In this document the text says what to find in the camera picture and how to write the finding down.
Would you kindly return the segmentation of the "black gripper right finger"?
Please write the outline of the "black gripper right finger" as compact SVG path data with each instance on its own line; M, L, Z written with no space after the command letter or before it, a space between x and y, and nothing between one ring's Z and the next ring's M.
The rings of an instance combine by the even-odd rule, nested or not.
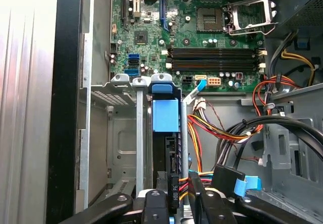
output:
M309 223L256 196L225 202L218 192L207 191L198 173L189 173L189 202L195 223Z

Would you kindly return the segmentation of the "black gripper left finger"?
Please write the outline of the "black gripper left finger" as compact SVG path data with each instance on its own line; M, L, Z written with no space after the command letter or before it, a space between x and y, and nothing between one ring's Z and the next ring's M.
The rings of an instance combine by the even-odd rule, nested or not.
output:
M168 174L157 173L156 189L143 190L137 198L114 194L61 223L168 223Z

